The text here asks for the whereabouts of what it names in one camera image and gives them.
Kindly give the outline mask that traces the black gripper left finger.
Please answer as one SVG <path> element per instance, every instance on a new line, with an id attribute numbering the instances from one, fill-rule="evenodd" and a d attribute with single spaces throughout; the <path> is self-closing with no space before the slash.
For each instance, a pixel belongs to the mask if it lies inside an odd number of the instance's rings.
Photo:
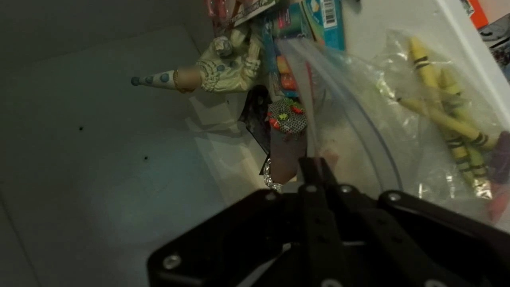
<path id="1" fill-rule="evenodd" d="M 325 171 L 317 158 L 300 159 L 303 247 L 311 287 L 347 287 L 346 253 L 325 196 Z"/>

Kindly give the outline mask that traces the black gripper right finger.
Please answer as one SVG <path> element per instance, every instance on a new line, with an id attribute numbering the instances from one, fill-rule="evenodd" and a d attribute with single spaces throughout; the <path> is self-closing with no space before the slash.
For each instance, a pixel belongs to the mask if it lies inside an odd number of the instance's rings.
<path id="1" fill-rule="evenodd" d="M 360 244 L 381 287 L 473 287 L 427 255 L 394 215 L 354 186 L 333 183 L 325 196 L 343 244 Z"/>

